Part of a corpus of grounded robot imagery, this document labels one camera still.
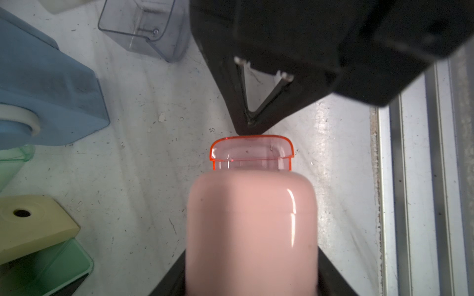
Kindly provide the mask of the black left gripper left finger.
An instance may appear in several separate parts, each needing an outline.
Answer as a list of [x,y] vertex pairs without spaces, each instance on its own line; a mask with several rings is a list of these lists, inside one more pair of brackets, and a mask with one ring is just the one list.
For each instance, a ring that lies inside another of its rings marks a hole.
[[186,251],[178,257],[149,296],[185,296],[185,263]]

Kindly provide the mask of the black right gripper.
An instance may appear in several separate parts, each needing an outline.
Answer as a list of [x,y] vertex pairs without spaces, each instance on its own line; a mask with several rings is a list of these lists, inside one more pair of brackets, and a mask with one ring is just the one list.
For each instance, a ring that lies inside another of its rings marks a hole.
[[472,1],[237,1],[232,17],[239,56],[282,72],[248,135],[332,91],[384,106],[474,33]]

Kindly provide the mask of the pink pencil sharpener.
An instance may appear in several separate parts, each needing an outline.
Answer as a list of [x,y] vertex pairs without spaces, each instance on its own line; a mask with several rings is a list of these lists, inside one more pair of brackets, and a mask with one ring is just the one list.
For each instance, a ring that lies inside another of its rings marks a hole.
[[318,213],[311,182],[297,173],[205,173],[187,204],[189,296],[313,296]]

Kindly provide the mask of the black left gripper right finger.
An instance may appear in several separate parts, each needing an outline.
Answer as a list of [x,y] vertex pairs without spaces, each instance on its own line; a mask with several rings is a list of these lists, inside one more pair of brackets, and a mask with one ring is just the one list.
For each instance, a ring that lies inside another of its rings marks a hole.
[[317,295],[358,296],[321,248],[318,248]]

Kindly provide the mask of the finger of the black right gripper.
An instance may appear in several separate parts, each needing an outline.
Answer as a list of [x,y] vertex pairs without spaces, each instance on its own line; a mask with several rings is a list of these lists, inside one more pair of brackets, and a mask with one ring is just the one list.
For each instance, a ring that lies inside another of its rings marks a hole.
[[239,135],[251,135],[243,69],[235,63],[236,1],[190,1],[191,31]]

